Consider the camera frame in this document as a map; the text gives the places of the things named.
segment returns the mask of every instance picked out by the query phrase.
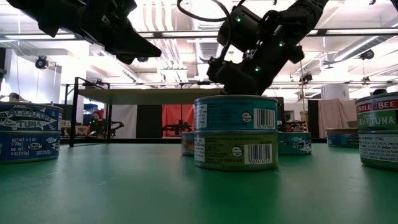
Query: barcode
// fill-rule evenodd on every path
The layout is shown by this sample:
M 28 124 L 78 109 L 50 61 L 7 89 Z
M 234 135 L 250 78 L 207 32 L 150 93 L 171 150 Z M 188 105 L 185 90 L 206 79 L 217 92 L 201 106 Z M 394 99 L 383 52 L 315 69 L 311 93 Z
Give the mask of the barcode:
M 254 128 L 275 129 L 275 111 L 254 109 Z
M 244 146 L 245 164 L 268 164 L 272 163 L 272 145 L 255 144 Z

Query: white curtain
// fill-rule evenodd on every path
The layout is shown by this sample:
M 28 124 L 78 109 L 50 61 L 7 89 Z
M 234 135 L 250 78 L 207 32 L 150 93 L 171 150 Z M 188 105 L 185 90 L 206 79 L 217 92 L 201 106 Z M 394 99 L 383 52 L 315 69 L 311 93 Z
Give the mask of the white curtain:
M 116 130 L 118 138 L 136 138 L 137 136 L 137 105 L 113 105 L 112 121 L 121 121 L 123 128 Z

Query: green table surface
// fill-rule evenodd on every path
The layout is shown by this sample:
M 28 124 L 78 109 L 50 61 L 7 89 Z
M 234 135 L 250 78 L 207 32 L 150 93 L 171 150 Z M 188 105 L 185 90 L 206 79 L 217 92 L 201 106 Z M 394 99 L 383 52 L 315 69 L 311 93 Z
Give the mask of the green table surface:
M 398 173 L 326 144 L 263 172 L 200 169 L 178 144 L 62 146 L 0 166 L 0 223 L 398 223 Z

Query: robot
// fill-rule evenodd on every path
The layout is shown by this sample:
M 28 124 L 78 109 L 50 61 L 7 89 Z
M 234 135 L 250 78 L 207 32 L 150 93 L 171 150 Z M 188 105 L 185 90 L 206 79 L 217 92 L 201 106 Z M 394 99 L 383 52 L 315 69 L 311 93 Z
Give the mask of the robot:
M 55 37 L 59 29 L 102 45 L 124 63 L 135 58 L 159 57 L 161 51 L 132 28 L 127 15 L 136 8 L 134 0 L 7 0 Z M 329 0 L 297 0 L 284 11 L 268 11 L 259 17 L 241 0 L 232 12 L 212 0 L 226 13 L 225 18 L 205 19 L 177 7 L 188 16 L 207 22 L 225 21 L 217 41 L 224 46 L 218 58 L 209 60 L 207 75 L 224 85 L 223 94 L 262 95 L 288 60 L 304 58 L 297 44 L 320 20 Z M 398 0 L 391 0 L 398 9 Z M 230 45 L 244 52 L 241 63 L 224 60 Z

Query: tuna can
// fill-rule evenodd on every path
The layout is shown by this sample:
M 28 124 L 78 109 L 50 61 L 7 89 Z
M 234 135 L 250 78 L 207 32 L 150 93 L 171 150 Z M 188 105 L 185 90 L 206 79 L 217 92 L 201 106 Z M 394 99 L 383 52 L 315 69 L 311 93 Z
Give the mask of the tuna can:
M 276 131 L 277 100 L 249 95 L 220 95 L 196 99 L 195 130 Z
M 279 133 L 279 155 L 311 154 L 311 133 Z
M 359 130 L 398 129 L 398 92 L 374 95 L 356 101 Z
M 398 171 L 398 131 L 359 131 L 362 164 Z
M 61 121 L 56 106 L 0 102 L 0 131 L 61 131 Z
M 60 132 L 0 131 L 0 164 L 56 159 Z
M 329 128 L 326 133 L 329 147 L 358 148 L 358 128 Z
M 193 156 L 195 150 L 194 133 L 180 133 L 181 135 L 181 153 L 184 156 Z
M 225 171 L 269 170 L 278 164 L 276 131 L 197 131 L 195 165 Z

